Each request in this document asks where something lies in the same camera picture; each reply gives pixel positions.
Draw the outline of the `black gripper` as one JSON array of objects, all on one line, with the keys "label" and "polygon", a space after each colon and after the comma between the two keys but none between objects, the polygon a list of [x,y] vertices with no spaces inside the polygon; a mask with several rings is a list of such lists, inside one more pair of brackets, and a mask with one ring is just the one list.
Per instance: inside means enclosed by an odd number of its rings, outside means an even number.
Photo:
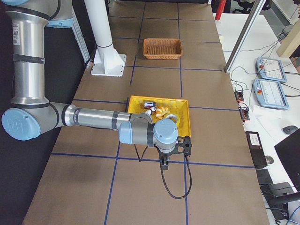
[{"label": "black gripper", "polygon": [[171,150],[164,150],[160,147],[158,147],[159,157],[161,160],[161,169],[162,170],[168,170],[169,168],[169,157],[171,155],[178,153],[178,147],[174,147]]}]

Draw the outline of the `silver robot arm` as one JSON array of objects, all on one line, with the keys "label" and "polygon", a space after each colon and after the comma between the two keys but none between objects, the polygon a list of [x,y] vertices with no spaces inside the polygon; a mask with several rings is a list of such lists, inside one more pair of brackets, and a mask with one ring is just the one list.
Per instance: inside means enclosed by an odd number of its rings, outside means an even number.
[{"label": "silver robot arm", "polygon": [[13,107],[1,118],[5,131],[25,141],[62,126],[116,130],[121,143],[156,148],[161,168],[167,169],[168,159],[178,154],[180,143],[172,120],[153,122],[145,112],[86,109],[50,102],[45,97],[44,28],[72,27],[72,1],[6,0],[4,4],[12,20],[15,67]]}]

